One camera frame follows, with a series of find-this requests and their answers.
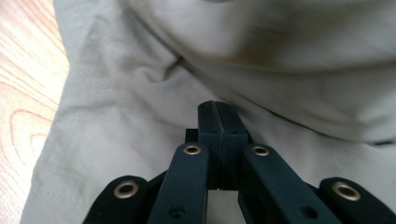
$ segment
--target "wrinkled cloth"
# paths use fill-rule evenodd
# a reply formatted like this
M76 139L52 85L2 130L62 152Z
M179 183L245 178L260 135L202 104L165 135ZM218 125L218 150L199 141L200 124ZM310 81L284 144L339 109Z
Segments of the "wrinkled cloth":
M396 211L395 2L54 5L70 72L21 223L81 223L111 180L160 174L208 100L305 182L348 178ZM235 192L209 191L207 223L244 223Z

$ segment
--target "wood grain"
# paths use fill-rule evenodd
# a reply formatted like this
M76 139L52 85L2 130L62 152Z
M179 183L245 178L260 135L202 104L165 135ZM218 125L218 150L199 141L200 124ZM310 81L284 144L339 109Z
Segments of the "wood grain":
M68 71L50 0L0 4L0 223L19 223Z

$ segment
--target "metal grommet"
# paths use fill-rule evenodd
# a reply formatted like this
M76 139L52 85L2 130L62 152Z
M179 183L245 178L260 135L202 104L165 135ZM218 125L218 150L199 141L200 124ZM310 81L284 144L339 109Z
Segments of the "metal grommet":
M189 155L196 155L201 152L201 148L197 146L188 146L184 148L184 153Z
M265 147L254 147L253 153L258 156L266 156L270 153L270 151Z
M340 197L356 202L361 198L361 194L348 184L343 182L335 182L332 185L332 190Z
M137 193L139 186L133 180L121 182L115 189L114 195L119 199L127 199Z

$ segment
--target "wooden table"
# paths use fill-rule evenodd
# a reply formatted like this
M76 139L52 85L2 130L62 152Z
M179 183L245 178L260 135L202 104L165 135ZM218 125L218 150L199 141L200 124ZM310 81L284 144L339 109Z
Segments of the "wooden table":
M50 0L0 4L0 223L19 223L68 61Z

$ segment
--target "wooden surface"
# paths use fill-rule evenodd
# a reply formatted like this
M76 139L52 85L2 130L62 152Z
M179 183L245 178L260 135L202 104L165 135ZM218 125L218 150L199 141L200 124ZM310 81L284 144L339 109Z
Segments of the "wooden surface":
M68 71L50 0L0 4L0 223L19 223Z

